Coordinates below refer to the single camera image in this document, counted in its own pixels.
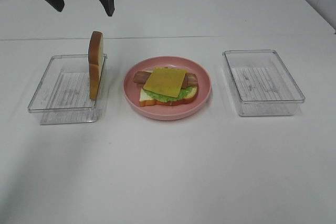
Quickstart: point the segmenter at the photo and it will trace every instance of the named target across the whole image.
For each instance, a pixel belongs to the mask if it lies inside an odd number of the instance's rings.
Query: clear plastic container
[[[90,100],[88,55],[53,56],[31,99],[28,112],[40,124],[95,122],[106,107],[106,58],[97,99]]]
[[[240,116],[294,115],[305,102],[276,51],[225,51],[223,56]]]

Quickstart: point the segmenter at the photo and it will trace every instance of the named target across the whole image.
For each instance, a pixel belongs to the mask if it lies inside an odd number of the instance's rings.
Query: yellow cheese slice
[[[143,88],[157,94],[177,97],[186,73],[185,69],[155,68]]]

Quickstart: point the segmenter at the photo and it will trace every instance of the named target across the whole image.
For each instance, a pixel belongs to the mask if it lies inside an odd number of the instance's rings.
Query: white bread
[[[89,45],[90,99],[97,98],[100,75],[103,65],[103,34],[94,31]]]
[[[168,106],[176,106],[180,104],[188,104],[191,103],[195,100],[197,97],[197,92],[198,92],[198,87],[193,86],[192,91],[183,99],[175,101],[175,102],[160,102],[154,98],[151,98],[144,90],[141,88],[140,91],[140,98],[139,98],[139,103],[141,107],[144,106],[152,106],[156,104],[161,104],[161,105],[168,105]]]

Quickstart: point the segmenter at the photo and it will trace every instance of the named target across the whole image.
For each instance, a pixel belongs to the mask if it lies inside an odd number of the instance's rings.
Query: white table
[[[305,0],[115,0],[108,17],[98,0],[0,0],[0,39],[333,34]]]
[[[28,103],[52,55],[88,40],[0,41],[0,223],[336,222],[336,45],[329,35],[109,39],[109,100],[96,123],[40,126]],[[275,49],[306,96],[298,114],[241,118],[222,51]],[[212,95],[162,122],[134,112],[122,80],[148,57],[203,65]]]

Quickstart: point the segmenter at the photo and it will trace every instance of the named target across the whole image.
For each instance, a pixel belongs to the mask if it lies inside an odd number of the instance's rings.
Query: green lettuce leaf
[[[181,89],[178,97],[169,97],[167,95],[157,94],[152,91],[144,89],[147,95],[149,95],[151,98],[154,98],[160,102],[175,102],[178,100],[181,100],[185,98],[191,91],[193,90],[193,87],[187,87],[186,89]]]

